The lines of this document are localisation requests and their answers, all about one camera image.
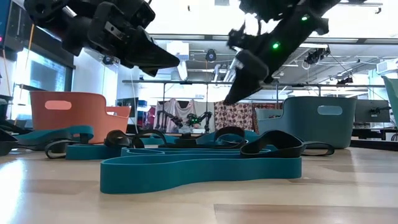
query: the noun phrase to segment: green led light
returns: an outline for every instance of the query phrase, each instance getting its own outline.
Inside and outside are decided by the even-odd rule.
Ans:
[[[274,45],[272,46],[273,49],[278,49],[279,48],[279,42],[274,43]]]

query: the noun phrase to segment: wooden table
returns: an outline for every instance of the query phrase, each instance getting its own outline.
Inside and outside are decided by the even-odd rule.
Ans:
[[[395,224],[397,161],[396,152],[350,148],[304,157],[301,179],[105,195],[99,161],[10,154],[0,157],[0,223]]]

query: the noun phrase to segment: orange basket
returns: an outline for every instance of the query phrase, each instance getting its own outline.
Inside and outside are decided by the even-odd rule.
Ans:
[[[90,125],[94,128],[92,144],[104,142],[112,130],[126,132],[130,114],[129,106],[106,106],[105,97],[95,93],[31,91],[30,103],[35,130]]]

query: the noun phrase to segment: wooden floor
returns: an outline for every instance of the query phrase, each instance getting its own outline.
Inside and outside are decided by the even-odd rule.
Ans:
[[[105,195],[98,161],[0,157],[1,223],[398,223],[398,152],[306,157],[294,180],[210,182]]]

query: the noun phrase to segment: handle hole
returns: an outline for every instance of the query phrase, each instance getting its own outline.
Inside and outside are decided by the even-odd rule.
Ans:
[[[48,110],[70,110],[72,103],[61,100],[49,100],[45,102],[44,106]]]
[[[338,116],[343,113],[343,109],[340,106],[319,106],[318,109],[318,114],[320,115],[334,115]]]

